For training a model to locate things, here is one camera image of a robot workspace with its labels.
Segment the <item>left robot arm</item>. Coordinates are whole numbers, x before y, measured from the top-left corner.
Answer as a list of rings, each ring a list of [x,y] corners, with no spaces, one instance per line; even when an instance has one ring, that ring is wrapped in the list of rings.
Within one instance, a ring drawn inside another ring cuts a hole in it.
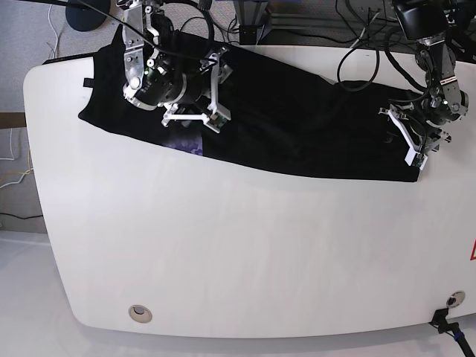
[[[375,28],[349,1],[348,13],[362,26],[347,56],[369,46],[375,67],[369,80],[351,83],[336,76],[339,88],[361,101],[364,108],[384,115],[388,138],[400,140],[409,166],[422,167],[428,154],[451,142],[445,125],[463,119],[469,96],[455,74],[456,56],[449,46],[449,1],[387,1],[394,25]]]

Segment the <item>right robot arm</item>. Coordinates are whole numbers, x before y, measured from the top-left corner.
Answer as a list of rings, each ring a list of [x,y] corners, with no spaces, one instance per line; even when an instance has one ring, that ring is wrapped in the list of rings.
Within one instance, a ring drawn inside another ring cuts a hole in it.
[[[198,121],[219,132],[231,121],[230,110],[219,103],[219,85],[232,72],[221,60],[228,49],[215,45],[210,1],[186,4],[202,14],[208,27],[205,49],[198,55],[178,49],[178,34],[162,9],[163,1],[117,1],[123,10],[123,97],[149,112],[164,108],[163,126]]]

